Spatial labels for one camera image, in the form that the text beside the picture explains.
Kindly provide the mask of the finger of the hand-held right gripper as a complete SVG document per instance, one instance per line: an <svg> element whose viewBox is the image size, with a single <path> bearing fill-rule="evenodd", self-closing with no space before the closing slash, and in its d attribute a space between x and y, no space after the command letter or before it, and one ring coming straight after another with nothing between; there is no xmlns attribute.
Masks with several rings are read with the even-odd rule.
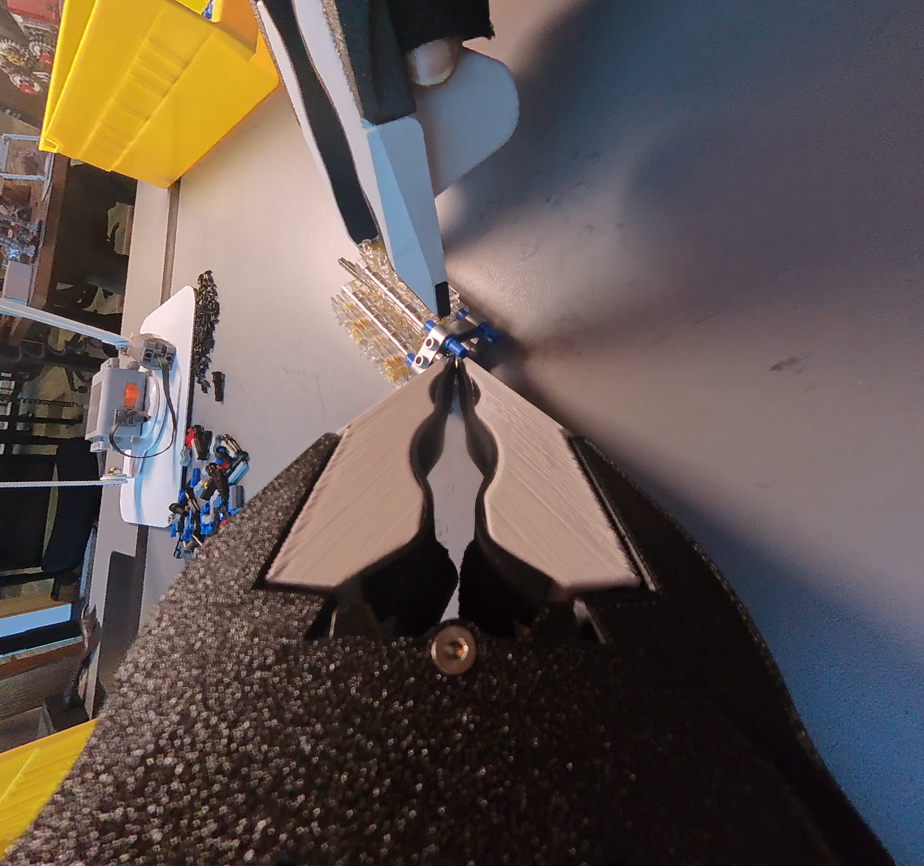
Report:
<svg viewBox="0 0 924 866"><path fill-rule="evenodd" d="M359 184L347 138L308 57L291 0L259 0L257 12L272 59L306 143L323 174L351 240L379 236Z"/></svg>
<svg viewBox="0 0 924 866"><path fill-rule="evenodd" d="M444 249L416 105L386 0L291 0L398 275L449 312Z"/></svg>

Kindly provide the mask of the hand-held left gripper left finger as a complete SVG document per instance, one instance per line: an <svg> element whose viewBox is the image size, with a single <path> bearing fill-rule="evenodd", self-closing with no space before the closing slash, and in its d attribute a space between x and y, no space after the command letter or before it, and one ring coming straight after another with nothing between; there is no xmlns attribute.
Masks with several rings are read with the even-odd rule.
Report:
<svg viewBox="0 0 924 866"><path fill-rule="evenodd" d="M443 453L456 364L443 359L351 421L266 571L329 593L433 532L428 475Z"/></svg>

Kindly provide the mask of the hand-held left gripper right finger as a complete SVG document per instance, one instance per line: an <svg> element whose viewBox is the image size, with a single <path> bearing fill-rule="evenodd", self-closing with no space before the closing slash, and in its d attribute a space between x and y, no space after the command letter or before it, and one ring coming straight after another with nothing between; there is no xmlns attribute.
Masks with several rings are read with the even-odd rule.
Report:
<svg viewBox="0 0 924 866"><path fill-rule="evenodd" d="M483 475L476 542L526 601L636 588L641 577L568 432L478 364L460 364L468 451Z"/></svg>

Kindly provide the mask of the clear block with yellow pistons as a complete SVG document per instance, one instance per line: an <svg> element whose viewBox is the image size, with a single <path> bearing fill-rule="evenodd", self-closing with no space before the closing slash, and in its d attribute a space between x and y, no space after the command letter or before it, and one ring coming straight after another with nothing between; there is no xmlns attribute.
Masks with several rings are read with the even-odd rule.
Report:
<svg viewBox="0 0 924 866"><path fill-rule="evenodd" d="M417 352L427 320L440 321L395 272L384 243L365 240L353 261L364 270L365 281L348 280L332 298L334 316L360 351L393 386L412 377L406 364L408 353ZM450 312L463 308L456 289L450 287Z"/></svg>

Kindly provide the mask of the grey beam frame with holes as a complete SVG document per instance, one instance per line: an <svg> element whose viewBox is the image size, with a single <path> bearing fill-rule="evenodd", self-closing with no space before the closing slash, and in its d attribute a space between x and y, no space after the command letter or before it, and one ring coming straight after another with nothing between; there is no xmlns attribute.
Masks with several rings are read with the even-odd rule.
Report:
<svg viewBox="0 0 924 866"><path fill-rule="evenodd" d="M434 330L429 333L424 331L424 338L417 352L408 353L406 356L406 364L409 365L412 374L421 374L442 358L455 357L443 349L443 342L447 336L457 337L468 347L469 354L466 359L479 355L491 346L479 335L479 325L483 322L485 321L479 316L461 307L454 315L436 321L438 325Z"/></svg>

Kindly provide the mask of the pile of mixed building parts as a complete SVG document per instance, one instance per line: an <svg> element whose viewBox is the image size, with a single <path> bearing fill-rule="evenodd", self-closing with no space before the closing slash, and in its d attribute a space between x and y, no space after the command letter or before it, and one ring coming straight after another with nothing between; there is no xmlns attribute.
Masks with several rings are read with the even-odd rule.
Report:
<svg viewBox="0 0 924 866"><path fill-rule="evenodd" d="M169 505L174 556L191 560L205 544L237 514L245 501L241 480L249 467L249 455L229 434L192 425L181 452L181 484Z"/></svg>

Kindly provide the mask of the yellow plastic bin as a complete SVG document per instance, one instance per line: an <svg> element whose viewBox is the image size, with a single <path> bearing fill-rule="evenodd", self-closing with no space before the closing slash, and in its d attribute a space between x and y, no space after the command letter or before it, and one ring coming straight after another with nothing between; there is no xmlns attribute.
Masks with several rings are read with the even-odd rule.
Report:
<svg viewBox="0 0 924 866"><path fill-rule="evenodd" d="M96 725L87 721L1 754L1 855L60 786Z"/></svg>
<svg viewBox="0 0 924 866"><path fill-rule="evenodd" d="M166 188L278 86L249 0L64 0L40 148Z"/></svg>

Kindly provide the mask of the pile of black pins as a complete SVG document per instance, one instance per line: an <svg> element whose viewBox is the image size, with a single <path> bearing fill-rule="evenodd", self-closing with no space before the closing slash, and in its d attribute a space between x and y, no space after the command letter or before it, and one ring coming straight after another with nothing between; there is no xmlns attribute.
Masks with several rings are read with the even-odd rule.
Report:
<svg viewBox="0 0 924 866"><path fill-rule="evenodd" d="M221 314L217 287L211 270L199 275L194 294L191 376L202 392L208 393L211 390L210 370L215 344L215 327Z"/></svg>

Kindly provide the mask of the white and wooden book stand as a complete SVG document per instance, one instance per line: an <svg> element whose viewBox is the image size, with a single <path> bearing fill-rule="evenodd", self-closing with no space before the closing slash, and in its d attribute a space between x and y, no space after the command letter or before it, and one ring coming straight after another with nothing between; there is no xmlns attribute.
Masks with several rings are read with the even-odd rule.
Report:
<svg viewBox="0 0 924 866"><path fill-rule="evenodd" d="M97 485L121 484L127 523L165 527L181 485L181 455L191 394L191 346L196 308L192 287L158 307L129 337L81 325L24 304L2 300L2 312L73 330L114 346L92 378L85 439L96 453L123 459Z"/></svg>

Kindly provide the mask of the grey motor block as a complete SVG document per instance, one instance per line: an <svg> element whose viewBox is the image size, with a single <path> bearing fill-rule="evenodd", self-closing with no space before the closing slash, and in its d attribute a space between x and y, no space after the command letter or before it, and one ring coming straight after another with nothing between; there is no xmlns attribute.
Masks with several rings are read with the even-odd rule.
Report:
<svg viewBox="0 0 924 866"><path fill-rule="evenodd" d="M153 334L135 334L91 381L85 438L90 451L132 460L153 458L174 444L178 417L170 373L177 349Z"/></svg>

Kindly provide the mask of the toy engine kit box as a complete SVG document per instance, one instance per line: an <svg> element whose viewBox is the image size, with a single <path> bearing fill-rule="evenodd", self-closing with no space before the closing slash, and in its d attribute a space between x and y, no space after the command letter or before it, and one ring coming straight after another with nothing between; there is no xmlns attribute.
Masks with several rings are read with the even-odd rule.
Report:
<svg viewBox="0 0 924 866"><path fill-rule="evenodd" d="M40 128L63 0L1 0L2 110Z"/></svg>

